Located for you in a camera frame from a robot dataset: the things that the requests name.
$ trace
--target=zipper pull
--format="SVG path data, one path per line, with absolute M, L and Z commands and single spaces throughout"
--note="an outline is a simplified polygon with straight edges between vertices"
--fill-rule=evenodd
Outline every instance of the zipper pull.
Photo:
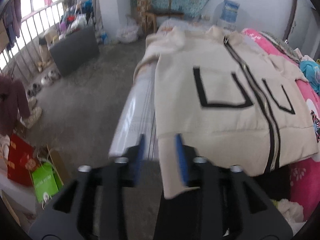
M 224 45 L 226 45 L 228 43 L 228 40 L 229 40 L 229 38 L 227 36 L 224 36 L 224 38 L 223 38 Z

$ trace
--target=shoe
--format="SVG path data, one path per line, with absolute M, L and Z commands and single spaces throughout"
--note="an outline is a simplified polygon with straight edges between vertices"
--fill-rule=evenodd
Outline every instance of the shoe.
M 50 77 L 48 77 L 48 76 L 44 76 L 44 77 L 41 79 L 41 84 L 42 84 L 43 86 L 48 87 L 48 86 L 52 85 L 52 83 L 53 83 L 52 79 L 51 79 Z
M 60 78 L 59 73 L 57 73 L 55 70 L 49 71 L 48 76 L 49 76 L 51 79 L 55 79 L 55 80 L 58 80 L 58 79 Z
M 35 97 L 28 98 L 28 105 L 29 105 L 30 112 L 35 107 L 36 103 L 37 103 L 37 99 Z
M 41 90 L 41 85 L 38 84 L 38 83 L 33 83 L 33 84 L 32 84 L 32 89 L 33 89 L 34 92 L 37 94 L 37 93 L 39 93 L 40 90 Z
M 27 95 L 28 95 L 29 98 L 35 97 L 36 94 L 40 92 L 40 90 L 41 90 L 40 84 L 33 83 L 32 84 L 32 89 L 28 89 L 27 90 Z
M 27 128 L 30 129 L 40 118 L 42 114 L 42 109 L 40 107 L 35 107 L 31 111 L 31 115 L 29 118 L 22 119 L 21 123 Z
M 29 98 L 32 98 L 35 96 L 35 92 L 33 91 L 33 89 L 28 89 L 27 90 L 27 95 Z

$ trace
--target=pink bedsheet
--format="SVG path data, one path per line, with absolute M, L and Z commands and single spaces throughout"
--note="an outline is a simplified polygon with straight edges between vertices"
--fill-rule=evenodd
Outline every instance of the pink bedsheet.
M 269 55 L 282 56 L 298 66 L 287 55 L 278 51 L 273 44 L 253 29 L 244 29 L 243 34 L 254 40 Z M 320 100 L 310 84 L 302 80 L 296 81 L 299 90 L 305 99 L 313 119 L 317 142 L 320 141 Z M 297 163 L 291 167 L 291 199 L 303 206 L 304 220 L 308 220 L 320 201 L 320 158 L 319 154 Z

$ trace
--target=maroon coat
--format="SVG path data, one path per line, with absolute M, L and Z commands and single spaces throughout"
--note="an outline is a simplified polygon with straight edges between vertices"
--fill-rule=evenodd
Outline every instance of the maroon coat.
M 0 98 L 0 134 L 10 136 L 17 121 L 18 109 L 22 118 L 30 116 L 22 82 L 0 76 Z

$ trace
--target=white puffer jacket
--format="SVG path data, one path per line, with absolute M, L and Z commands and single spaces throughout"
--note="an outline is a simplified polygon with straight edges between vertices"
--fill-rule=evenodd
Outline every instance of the white puffer jacket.
M 295 83 L 306 81 L 279 56 L 258 54 L 241 34 L 181 32 L 147 38 L 137 70 L 158 59 L 155 107 L 164 195 L 185 190 L 174 136 L 215 165 L 250 176 L 318 152 L 308 107 Z

